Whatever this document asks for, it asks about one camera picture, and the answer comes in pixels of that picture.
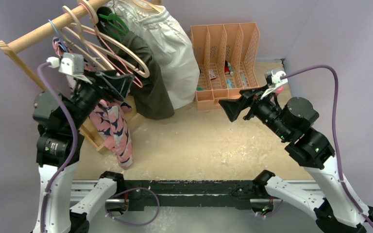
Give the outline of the pink patterned shorts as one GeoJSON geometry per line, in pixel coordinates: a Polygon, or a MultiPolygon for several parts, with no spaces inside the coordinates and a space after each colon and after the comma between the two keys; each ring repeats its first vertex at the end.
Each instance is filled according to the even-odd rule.
{"type": "Polygon", "coordinates": [[[89,118],[103,138],[103,145],[117,157],[118,165],[127,169],[133,163],[133,144],[125,113],[132,110],[126,102],[100,100],[89,118]]]}

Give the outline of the blue wire hanger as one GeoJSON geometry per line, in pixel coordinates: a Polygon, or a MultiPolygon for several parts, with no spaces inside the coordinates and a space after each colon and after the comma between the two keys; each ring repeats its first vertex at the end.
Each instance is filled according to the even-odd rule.
{"type": "Polygon", "coordinates": [[[60,32],[58,31],[58,29],[56,28],[55,24],[50,20],[48,19],[48,22],[50,23],[50,25],[52,26],[52,28],[54,29],[54,32],[55,34],[57,35],[57,42],[59,43],[59,47],[61,48],[61,50],[63,52],[68,52],[68,48],[67,46],[64,44],[64,40],[60,34],[60,32]]]}

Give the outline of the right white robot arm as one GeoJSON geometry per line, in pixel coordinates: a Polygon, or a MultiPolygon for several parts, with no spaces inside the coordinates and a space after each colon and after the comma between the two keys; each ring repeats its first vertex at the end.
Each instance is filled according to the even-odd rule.
{"type": "Polygon", "coordinates": [[[276,95],[264,87],[241,90],[240,98],[220,100],[230,121],[248,110],[245,120],[258,118],[286,145],[285,151],[314,179],[322,191],[316,195],[283,181],[273,172],[263,170],[253,180],[253,191],[261,198],[279,198],[308,214],[325,233],[364,233],[364,223],[373,223],[373,207],[352,201],[353,191],[338,168],[335,150],[327,137],[313,128],[319,113],[310,101],[291,98],[280,107],[276,95]]]}

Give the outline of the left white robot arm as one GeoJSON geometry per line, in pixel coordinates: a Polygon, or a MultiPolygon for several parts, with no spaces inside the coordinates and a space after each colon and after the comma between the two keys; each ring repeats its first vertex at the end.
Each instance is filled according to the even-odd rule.
{"type": "Polygon", "coordinates": [[[37,70],[46,86],[34,99],[33,119],[38,123],[36,161],[40,175],[39,210],[35,233],[78,233],[89,226],[87,212],[69,208],[71,186],[84,140],[80,127],[102,99],[124,99],[134,80],[133,74],[89,71],[88,81],[79,80],[70,98],[54,90],[37,70]]]}

